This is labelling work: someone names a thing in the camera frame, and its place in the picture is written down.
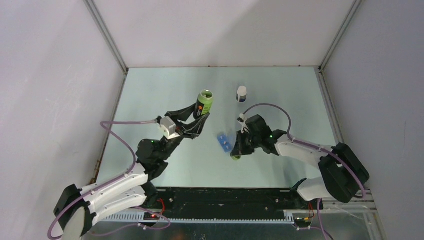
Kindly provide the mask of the blue pill organizer box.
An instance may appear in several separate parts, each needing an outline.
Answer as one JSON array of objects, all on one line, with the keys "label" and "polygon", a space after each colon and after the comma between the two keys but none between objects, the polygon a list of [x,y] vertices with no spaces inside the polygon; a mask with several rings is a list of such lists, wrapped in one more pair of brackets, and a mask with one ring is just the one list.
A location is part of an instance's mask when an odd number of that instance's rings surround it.
[{"label": "blue pill organizer box", "polygon": [[216,137],[216,139],[224,153],[230,153],[232,151],[233,146],[226,134],[221,133]]}]

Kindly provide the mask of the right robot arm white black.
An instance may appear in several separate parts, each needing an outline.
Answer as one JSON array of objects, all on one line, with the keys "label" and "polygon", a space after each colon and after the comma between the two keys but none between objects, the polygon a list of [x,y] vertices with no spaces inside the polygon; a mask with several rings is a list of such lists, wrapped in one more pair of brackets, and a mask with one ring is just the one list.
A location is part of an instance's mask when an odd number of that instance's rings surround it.
[{"label": "right robot arm white black", "polygon": [[232,158],[262,149],[268,155],[289,157],[320,171],[319,177],[301,179],[292,187],[290,201],[297,209],[304,209],[312,200],[330,197],[349,203],[370,179],[369,172],[345,143],[329,146],[302,141],[286,131],[272,131],[258,114],[250,118],[240,114],[237,121],[241,130],[236,133]]}]

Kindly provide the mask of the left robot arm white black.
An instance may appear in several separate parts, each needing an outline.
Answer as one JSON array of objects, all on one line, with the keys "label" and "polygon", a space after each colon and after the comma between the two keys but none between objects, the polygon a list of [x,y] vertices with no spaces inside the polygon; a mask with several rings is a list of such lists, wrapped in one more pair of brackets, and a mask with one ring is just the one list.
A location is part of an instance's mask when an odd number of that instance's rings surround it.
[{"label": "left robot arm white black", "polygon": [[[167,160],[184,139],[200,136],[209,116],[209,110],[201,112],[193,104],[148,121],[102,121],[100,125],[129,149],[133,160],[126,170],[109,180],[81,188],[74,184],[66,187],[54,208],[55,219],[47,237],[55,239],[53,227],[60,225],[63,234],[57,239],[79,240],[106,217],[130,208],[156,206],[158,194],[152,180],[165,171]],[[163,137],[143,139],[137,150],[111,130],[113,125],[149,124],[157,124]]]}]

